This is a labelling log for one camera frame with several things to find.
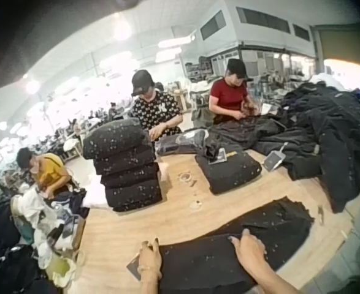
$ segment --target red shirt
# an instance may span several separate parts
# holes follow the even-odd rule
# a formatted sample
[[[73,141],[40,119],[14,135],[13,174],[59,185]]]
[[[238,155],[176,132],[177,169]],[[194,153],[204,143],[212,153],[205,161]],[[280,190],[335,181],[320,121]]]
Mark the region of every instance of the red shirt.
[[[230,87],[224,78],[214,82],[210,95],[218,98],[218,106],[229,110],[240,110],[241,102],[248,96],[247,87],[243,83],[239,87]]]

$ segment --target wooden work table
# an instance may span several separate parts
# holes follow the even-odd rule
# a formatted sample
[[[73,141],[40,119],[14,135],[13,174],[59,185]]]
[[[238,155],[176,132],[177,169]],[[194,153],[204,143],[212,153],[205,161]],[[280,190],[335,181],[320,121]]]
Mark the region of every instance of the wooden work table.
[[[264,156],[254,151],[248,153],[263,161]],[[342,245],[353,226],[352,216],[360,206],[358,197],[348,205],[351,213],[332,214],[317,179],[293,182],[283,167],[271,173],[263,170],[252,183],[214,196],[194,156],[167,156],[161,161],[167,164],[168,179],[161,183],[166,201],[126,214],[91,209],[80,246],[85,261],[79,265],[68,293],[138,293],[139,283],[126,265],[139,252],[143,240],[158,237],[160,244],[172,244],[197,238],[285,196],[302,202],[315,218],[305,244],[278,272],[295,287],[302,288]],[[179,175],[185,172],[190,172],[192,180],[196,180],[193,185],[179,180]],[[202,203],[199,210],[190,208],[196,200]],[[323,206],[323,225],[318,217],[319,205]]]

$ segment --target baseball cap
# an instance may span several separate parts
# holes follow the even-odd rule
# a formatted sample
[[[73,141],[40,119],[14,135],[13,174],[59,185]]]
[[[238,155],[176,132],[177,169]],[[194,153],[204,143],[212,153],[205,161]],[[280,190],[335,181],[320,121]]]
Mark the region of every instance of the baseball cap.
[[[138,70],[132,77],[132,96],[144,94],[154,85],[152,76],[145,69]]]
[[[243,78],[245,81],[252,81],[253,79],[248,77],[247,68],[242,60],[231,58],[228,60],[227,70],[232,74],[236,74],[237,78]]]

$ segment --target black shirt with white print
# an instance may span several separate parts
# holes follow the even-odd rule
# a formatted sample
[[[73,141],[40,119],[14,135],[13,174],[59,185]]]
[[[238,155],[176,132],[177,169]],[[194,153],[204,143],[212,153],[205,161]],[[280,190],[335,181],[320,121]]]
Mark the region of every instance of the black shirt with white print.
[[[150,102],[138,98],[129,114],[130,117],[138,118],[142,128],[145,130],[151,130],[158,124],[165,123],[181,114],[181,109],[173,96],[166,92],[155,91],[155,93],[155,98]],[[179,127],[171,127],[164,130],[159,138],[180,133],[181,129]]]

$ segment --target yellow shirt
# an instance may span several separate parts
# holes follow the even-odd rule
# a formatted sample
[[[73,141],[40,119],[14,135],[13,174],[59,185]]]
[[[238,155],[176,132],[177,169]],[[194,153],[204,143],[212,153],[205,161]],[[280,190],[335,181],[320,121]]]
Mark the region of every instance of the yellow shirt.
[[[39,172],[36,175],[36,182],[40,190],[45,191],[48,186],[57,182],[64,167],[63,161],[56,154],[46,153],[40,155]]]

